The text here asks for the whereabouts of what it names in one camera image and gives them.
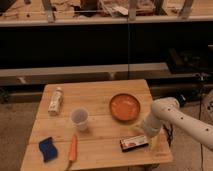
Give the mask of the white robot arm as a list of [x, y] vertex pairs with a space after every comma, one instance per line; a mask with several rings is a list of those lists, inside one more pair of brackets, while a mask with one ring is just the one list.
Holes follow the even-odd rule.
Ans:
[[213, 125], [181, 112], [180, 103], [174, 97], [154, 100], [150, 105], [149, 113], [136, 124], [135, 128], [148, 138], [153, 138], [160, 132], [163, 121], [179, 127], [194, 140], [213, 151]]

